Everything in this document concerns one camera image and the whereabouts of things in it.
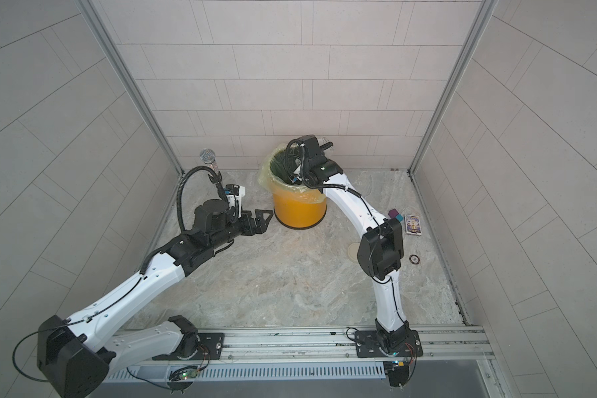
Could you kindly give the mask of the cream jar lid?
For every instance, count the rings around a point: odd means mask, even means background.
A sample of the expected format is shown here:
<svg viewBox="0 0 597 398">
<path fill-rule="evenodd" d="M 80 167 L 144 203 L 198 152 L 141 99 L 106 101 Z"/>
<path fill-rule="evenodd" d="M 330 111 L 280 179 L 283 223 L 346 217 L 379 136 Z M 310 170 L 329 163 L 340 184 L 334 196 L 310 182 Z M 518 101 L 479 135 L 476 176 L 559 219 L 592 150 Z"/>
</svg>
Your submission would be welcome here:
<svg viewBox="0 0 597 398">
<path fill-rule="evenodd" d="M 347 255 L 349 260 L 353 262 L 358 262 L 358 251 L 360 248 L 360 244 L 357 242 L 351 243 L 347 249 Z"/>
</svg>

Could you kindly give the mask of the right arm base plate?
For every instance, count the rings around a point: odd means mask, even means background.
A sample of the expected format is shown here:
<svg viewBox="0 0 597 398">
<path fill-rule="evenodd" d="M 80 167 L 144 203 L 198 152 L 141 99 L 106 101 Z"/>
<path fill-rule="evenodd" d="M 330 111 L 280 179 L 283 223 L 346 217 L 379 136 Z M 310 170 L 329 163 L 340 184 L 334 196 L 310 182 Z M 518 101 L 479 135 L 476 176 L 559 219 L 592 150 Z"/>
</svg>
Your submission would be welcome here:
<svg viewBox="0 0 597 398">
<path fill-rule="evenodd" d="M 356 330 L 353 334 L 356 352 L 359 358 L 421 358 L 424 356 L 419 333 L 416 330 L 408 332 L 403 343 L 398 343 L 396 348 L 384 349 L 379 343 L 376 330 Z"/>
</svg>

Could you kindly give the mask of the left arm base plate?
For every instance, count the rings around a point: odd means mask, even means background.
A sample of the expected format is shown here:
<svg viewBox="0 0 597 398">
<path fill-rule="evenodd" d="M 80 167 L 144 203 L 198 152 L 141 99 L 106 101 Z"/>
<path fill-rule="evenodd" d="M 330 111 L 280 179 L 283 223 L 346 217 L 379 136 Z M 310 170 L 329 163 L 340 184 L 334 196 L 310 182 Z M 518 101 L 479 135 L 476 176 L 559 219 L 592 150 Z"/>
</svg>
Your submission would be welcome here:
<svg viewBox="0 0 597 398">
<path fill-rule="evenodd" d="M 222 354 L 224 333 L 187 333 L 169 354 L 152 357 L 153 361 L 218 360 Z"/>
</svg>

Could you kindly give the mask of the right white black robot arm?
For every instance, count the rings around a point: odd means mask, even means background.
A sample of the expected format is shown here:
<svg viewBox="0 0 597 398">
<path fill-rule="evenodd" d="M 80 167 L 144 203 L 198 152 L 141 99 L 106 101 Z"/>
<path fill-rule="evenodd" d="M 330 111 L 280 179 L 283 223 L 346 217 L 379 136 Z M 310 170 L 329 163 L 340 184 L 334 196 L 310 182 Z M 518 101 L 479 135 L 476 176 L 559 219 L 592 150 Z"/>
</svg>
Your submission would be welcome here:
<svg viewBox="0 0 597 398">
<path fill-rule="evenodd" d="M 376 297 L 376 337 L 388 356 L 399 356 L 411 344 L 412 331 L 400 297 L 400 269 L 404 257 L 401 222 L 372 207 L 350 182 L 347 174 L 313 135 L 292 139 L 286 146 L 285 172 L 293 182 L 317 190 L 350 220 L 360 236 L 358 264 L 371 278 Z"/>
</svg>

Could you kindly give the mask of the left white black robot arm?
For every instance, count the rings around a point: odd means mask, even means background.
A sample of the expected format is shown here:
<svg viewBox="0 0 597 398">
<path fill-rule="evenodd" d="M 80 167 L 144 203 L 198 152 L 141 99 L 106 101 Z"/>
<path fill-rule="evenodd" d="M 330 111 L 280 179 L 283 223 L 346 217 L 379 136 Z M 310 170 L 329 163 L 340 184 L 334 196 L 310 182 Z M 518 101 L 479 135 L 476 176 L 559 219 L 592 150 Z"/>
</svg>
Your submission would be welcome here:
<svg viewBox="0 0 597 398">
<path fill-rule="evenodd" d="M 183 189 L 197 172 L 207 172 L 218 198 L 195 210 L 192 228 L 184 225 Z M 180 233 L 150 252 L 139 271 L 93 304 L 62 319 L 48 318 L 34 332 L 40 381 L 50 384 L 61 397 L 86 397 L 109 374 L 141 361 L 165 357 L 189 360 L 211 354 L 197 328 L 184 316 L 134 333 L 119 334 L 120 328 L 162 292 L 187 278 L 205 262 L 229 248 L 239 236 L 262 235 L 273 212 L 242 208 L 245 190 L 223 186 L 222 176 L 211 167 L 191 169 L 180 180 L 176 192 Z"/>
</svg>

